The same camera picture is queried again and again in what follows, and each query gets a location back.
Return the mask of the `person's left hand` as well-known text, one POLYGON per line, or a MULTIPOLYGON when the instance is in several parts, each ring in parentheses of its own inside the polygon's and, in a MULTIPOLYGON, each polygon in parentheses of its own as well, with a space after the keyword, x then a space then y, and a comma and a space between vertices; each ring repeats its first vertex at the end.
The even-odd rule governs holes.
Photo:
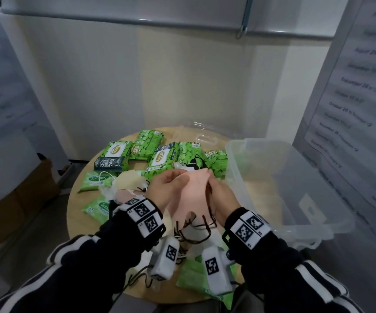
POLYGON ((181 191, 174 191, 174 178, 187 175, 184 169, 170 169, 156 175, 150 182, 145 197, 152 201, 161 213, 164 213, 171 200, 180 196, 181 191))

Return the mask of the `person's right hand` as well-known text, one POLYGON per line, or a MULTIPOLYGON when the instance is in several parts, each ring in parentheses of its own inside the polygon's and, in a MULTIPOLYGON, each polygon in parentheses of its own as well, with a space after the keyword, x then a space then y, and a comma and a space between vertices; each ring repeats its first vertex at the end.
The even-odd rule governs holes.
POLYGON ((216 221, 225 227, 228 217, 238 208, 241 207, 232 189, 222 180, 222 200, 220 205, 209 205, 211 214, 215 217, 216 221))

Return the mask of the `pink face mask black loops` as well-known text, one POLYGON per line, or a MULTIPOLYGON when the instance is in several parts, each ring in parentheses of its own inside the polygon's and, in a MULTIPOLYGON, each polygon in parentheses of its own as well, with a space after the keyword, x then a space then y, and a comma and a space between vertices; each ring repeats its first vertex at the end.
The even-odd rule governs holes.
POLYGON ((209 179, 214 176, 211 169, 186 171, 188 183, 171 199, 167 206, 173 225, 173 233, 180 240, 191 245, 199 245, 211 239, 212 230, 220 225, 211 204, 209 179))

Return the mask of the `person's left forearm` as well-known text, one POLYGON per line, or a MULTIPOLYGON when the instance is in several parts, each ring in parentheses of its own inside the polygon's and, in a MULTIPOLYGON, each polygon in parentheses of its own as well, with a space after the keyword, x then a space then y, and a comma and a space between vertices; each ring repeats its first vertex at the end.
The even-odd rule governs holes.
POLYGON ((128 270, 164 233, 162 218, 154 205, 139 222, 117 209, 94 235, 58 246, 44 270, 0 298, 0 313, 108 313, 128 270))

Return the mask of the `person's right forearm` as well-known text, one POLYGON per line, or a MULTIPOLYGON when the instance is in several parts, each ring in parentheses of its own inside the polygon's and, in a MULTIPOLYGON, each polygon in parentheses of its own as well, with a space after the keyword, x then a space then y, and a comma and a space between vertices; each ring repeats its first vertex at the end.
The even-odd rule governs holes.
POLYGON ((263 296, 265 313, 364 313, 343 284, 279 238, 239 264, 248 290, 263 296))

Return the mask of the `green wipes packet white label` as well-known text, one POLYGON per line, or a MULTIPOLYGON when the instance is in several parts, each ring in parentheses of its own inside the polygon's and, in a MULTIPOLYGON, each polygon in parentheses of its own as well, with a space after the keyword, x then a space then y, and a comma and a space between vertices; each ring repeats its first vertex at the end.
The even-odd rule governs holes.
POLYGON ((179 150, 179 143, 176 142, 156 148, 144 172, 144 177, 151 182, 156 175, 172 169, 179 156, 179 150))

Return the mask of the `left wristband with square markers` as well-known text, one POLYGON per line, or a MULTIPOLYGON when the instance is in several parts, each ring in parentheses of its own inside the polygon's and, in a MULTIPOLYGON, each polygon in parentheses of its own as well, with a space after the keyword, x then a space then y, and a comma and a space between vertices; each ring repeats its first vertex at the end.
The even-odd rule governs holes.
POLYGON ((141 236, 144 251, 149 252, 155 247, 163 237, 166 227, 163 223, 163 214, 157 206, 144 196, 136 196, 127 202, 117 206, 112 211, 112 216, 121 213, 137 226, 139 236, 141 236))

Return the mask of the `wristband with square markers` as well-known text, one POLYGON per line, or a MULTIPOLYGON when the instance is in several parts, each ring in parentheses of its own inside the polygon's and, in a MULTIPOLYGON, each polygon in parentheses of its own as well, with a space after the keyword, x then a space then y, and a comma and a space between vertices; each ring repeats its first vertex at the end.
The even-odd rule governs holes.
POLYGON ((144 196, 136 196, 127 202, 117 206, 112 211, 112 216, 121 213, 137 226, 139 236, 141 236, 144 251, 149 252, 155 247, 163 237, 166 227, 163 223, 163 214, 157 206, 144 196))
POLYGON ((228 236, 229 250, 238 263, 268 252, 278 241, 269 224, 260 215, 243 207, 230 213, 224 229, 228 236))

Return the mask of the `clear plastic bin lid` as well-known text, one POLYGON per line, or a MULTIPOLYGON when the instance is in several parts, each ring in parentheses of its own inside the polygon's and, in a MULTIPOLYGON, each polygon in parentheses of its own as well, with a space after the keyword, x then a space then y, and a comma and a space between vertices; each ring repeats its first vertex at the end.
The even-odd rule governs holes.
POLYGON ((183 123, 175 129, 172 135, 172 140, 175 142, 197 142, 206 146, 217 146, 220 143, 226 143, 226 140, 242 138, 243 135, 240 132, 196 121, 183 123))

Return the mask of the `cream face mask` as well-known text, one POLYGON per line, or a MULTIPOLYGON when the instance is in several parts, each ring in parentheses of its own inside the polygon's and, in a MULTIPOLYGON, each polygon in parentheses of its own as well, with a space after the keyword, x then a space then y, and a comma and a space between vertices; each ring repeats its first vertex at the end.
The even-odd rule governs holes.
POLYGON ((149 186, 149 181, 142 175, 142 171, 128 170, 119 174, 113 181, 110 188, 99 189, 105 199, 114 200, 114 194, 117 190, 141 190, 146 192, 149 186))

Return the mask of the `right wristband with square markers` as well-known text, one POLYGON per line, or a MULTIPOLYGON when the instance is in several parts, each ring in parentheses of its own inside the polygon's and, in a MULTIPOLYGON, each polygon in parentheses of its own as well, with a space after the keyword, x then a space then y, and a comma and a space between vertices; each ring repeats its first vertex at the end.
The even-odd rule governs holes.
POLYGON ((238 263, 268 252, 278 241, 269 224, 260 215, 243 207, 230 213, 224 229, 228 236, 229 250, 238 263))

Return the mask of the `dark green wet wipes packet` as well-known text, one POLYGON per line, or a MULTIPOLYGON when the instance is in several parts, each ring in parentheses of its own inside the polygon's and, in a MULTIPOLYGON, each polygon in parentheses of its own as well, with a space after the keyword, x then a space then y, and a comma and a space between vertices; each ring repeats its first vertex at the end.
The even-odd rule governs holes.
POLYGON ((110 142, 94 162, 95 171, 122 173, 129 168, 133 142, 110 142))

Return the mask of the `light green small wipes packet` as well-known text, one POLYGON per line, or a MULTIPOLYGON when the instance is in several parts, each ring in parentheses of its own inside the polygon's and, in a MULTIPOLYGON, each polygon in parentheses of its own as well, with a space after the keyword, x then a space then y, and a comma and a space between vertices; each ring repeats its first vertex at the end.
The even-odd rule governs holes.
POLYGON ((105 196, 100 196, 84 206, 81 211, 102 225, 109 219, 109 201, 105 196))
POLYGON ((217 296, 212 295, 207 282, 205 266, 203 265, 203 263, 195 259, 185 259, 185 261, 182 264, 182 268, 180 270, 180 275, 177 279, 176 286, 183 289, 197 291, 202 295, 208 295, 212 299, 223 302, 228 309, 230 309, 232 306, 234 293, 231 292, 226 295, 217 296))
POLYGON ((90 171, 83 178, 78 193, 110 188, 117 174, 107 171, 90 171))

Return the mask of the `brown cardboard box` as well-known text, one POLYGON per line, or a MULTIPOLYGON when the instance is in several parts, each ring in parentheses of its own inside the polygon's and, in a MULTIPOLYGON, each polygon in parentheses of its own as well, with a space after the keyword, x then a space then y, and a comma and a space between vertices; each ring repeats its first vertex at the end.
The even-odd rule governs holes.
POLYGON ((35 212, 60 193, 49 158, 40 164, 10 194, 0 200, 0 244, 5 242, 35 212))

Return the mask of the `white printed paper sheet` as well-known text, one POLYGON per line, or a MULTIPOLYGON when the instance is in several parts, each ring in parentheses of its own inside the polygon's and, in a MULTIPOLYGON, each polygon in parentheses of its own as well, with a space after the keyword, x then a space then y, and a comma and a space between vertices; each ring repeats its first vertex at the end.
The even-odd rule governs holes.
POLYGON ((349 0, 320 72, 305 141, 376 232, 376 0, 349 0))

